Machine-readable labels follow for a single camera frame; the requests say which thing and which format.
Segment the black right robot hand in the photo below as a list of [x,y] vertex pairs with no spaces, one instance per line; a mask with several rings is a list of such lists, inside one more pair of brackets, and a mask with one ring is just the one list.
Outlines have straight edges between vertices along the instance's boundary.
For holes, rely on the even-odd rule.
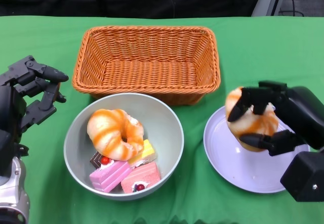
[[300,145],[323,147],[323,103],[304,86],[260,81],[258,87],[238,87],[226,97],[225,117],[249,151],[276,156]]

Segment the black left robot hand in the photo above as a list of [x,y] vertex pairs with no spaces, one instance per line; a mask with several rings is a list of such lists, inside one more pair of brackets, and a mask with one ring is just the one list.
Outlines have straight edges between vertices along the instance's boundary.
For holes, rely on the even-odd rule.
[[38,63],[31,55],[8,66],[1,74],[1,129],[23,133],[56,112],[54,102],[65,103],[60,83],[69,77]]

